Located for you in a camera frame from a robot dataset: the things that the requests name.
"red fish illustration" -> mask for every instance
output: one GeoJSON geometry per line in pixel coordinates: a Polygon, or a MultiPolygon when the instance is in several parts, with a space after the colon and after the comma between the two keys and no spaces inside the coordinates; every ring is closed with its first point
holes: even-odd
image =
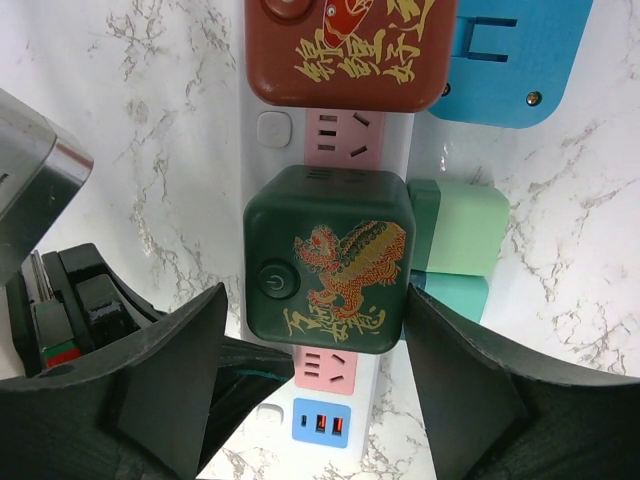
{"type": "Polygon", "coordinates": [[[326,0],[324,6],[324,43],[338,48],[356,31],[374,0],[326,0]]]}

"brass screw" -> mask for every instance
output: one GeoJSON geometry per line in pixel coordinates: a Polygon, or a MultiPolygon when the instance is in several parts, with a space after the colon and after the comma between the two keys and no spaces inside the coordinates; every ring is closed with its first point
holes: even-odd
{"type": "Polygon", "coordinates": [[[537,107],[542,103],[542,94],[540,92],[531,92],[527,95],[527,105],[537,107]]]}

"white marble table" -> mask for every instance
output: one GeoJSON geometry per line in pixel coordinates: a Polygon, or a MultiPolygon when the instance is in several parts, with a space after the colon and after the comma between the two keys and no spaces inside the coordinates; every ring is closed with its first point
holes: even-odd
{"type": "MultiPolygon", "coordinates": [[[[65,126],[96,160],[40,249],[93,242],[159,308],[224,281],[232,334],[242,210],[235,11],[231,0],[0,2],[0,88],[65,126]]],[[[409,174],[494,184],[511,201],[486,326],[640,376],[638,12],[640,0],[595,0],[565,99],[539,126],[417,116],[409,174]]],[[[433,478],[404,345],[382,360],[358,468],[284,465],[241,433],[203,478],[433,478]]]]}

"red and gold creature graphic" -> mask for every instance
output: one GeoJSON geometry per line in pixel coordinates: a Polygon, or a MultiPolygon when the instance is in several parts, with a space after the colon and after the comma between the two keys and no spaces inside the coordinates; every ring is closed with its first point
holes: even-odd
{"type": "Polygon", "coordinates": [[[404,257],[407,234],[392,222],[362,222],[342,240],[326,225],[313,229],[311,238],[296,237],[298,260],[318,275],[324,290],[309,290],[313,305],[331,306],[334,318],[357,317],[364,302],[362,289],[370,285],[392,285],[404,257]],[[342,307],[334,302],[342,297],[342,307]]]}
{"type": "Polygon", "coordinates": [[[356,31],[374,0],[327,0],[324,6],[324,43],[338,48],[356,31]]]}

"blue power adapter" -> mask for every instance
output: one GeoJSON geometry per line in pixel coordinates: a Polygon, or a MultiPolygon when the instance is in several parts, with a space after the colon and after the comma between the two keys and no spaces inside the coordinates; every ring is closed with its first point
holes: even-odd
{"type": "Polygon", "coordinates": [[[449,85],[431,109],[526,128],[560,104],[593,0],[460,0],[449,85]]]}
{"type": "Polygon", "coordinates": [[[350,420],[351,409],[346,405],[296,398],[292,436],[299,442],[346,448],[350,420]]]}

